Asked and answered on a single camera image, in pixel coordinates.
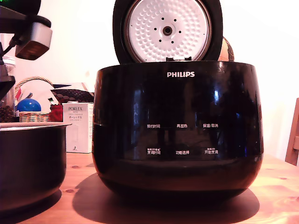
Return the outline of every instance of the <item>wooden table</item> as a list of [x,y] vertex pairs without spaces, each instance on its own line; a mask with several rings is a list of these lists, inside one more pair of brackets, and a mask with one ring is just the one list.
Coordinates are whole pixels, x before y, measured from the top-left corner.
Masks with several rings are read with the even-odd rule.
[[299,224],[299,168],[266,155],[249,190],[220,205],[153,208],[121,202],[100,181],[91,154],[67,154],[60,191],[0,223],[26,224]]

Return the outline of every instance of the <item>white box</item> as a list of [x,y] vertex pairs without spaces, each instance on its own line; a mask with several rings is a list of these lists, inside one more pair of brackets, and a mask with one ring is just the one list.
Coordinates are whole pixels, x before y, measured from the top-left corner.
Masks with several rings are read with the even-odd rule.
[[66,128],[66,152],[91,153],[93,143],[93,104],[63,104]]

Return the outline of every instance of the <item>philips logo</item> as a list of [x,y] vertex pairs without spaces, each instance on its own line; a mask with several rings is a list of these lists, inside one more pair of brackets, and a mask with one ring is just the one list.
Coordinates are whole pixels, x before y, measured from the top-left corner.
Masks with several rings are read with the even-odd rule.
[[195,77],[195,72],[189,72],[189,71],[184,71],[184,72],[168,72],[167,73],[168,78],[185,78],[185,77]]

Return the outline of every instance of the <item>wooden chair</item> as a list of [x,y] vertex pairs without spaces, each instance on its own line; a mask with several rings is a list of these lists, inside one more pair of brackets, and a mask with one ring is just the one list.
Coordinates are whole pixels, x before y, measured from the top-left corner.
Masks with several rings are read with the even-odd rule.
[[291,128],[291,134],[288,144],[288,149],[286,151],[285,161],[297,166],[298,153],[299,153],[299,98],[296,102],[295,113]]

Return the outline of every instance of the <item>rice cooker lid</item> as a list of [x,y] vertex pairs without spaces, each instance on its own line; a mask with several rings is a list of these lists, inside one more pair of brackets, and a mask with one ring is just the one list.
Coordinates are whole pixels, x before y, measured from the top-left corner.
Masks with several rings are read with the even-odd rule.
[[217,61],[222,34],[219,0],[117,0],[115,3],[114,47],[120,63]]

